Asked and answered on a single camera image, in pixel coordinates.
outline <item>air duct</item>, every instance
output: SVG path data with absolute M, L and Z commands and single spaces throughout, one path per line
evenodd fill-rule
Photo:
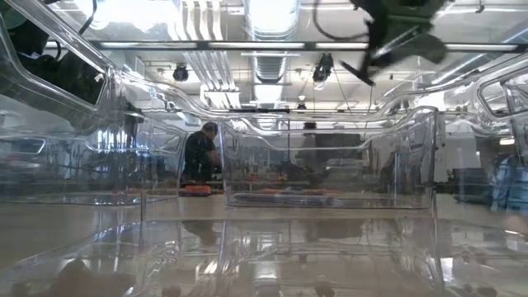
M 299 20 L 299 0 L 245 0 L 248 33 L 252 40 L 292 40 Z M 285 80 L 286 57 L 252 58 L 254 94 L 259 102 L 279 101 Z

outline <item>robotic arm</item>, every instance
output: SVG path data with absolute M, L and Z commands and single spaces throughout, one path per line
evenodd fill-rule
M 365 21 L 369 42 L 359 69 L 344 61 L 340 63 L 364 83 L 373 86 L 373 75 L 409 56 L 418 55 L 435 64 L 445 58 L 444 43 L 427 32 L 432 28 L 431 19 L 446 0 L 350 1 L 372 18 Z

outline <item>spotlight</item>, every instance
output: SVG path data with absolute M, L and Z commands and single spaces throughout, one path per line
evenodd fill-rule
M 313 81 L 315 83 L 323 83 L 332 74 L 333 58 L 332 54 L 323 54 L 321 59 L 317 62 L 315 70 L 313 71 Z
M 174 70 L 174 73 L 172 74 L 172 77 L 177 82 L 185 82 L 189 78 L 189 72 L 187 71 L 187 65 L 178 64 L 176 66 L 176 70 Z

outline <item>clear plastic bin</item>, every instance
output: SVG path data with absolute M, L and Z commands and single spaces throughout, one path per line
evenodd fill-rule
M 527 253 L 521 234 L 458 220 L 168 220 L 30 257 L 0 295 L 509 297 L 526 292 Z
M 103 75 L 91 104 L 31 74 L 9 36 L 0 17 L 0 203 L 134 205 L 177 196 L 187 132 L 133 99 L 178 94 L 120 73 Z
M 400 119 L 340 123 L 342 129 L 308 123 L 293 130 L 303 123 L 290 122 L 289 130 L 257 130 L 245 119 L 223 121 L 227 204 L 429 208 L 436 114 L 420 107 Z

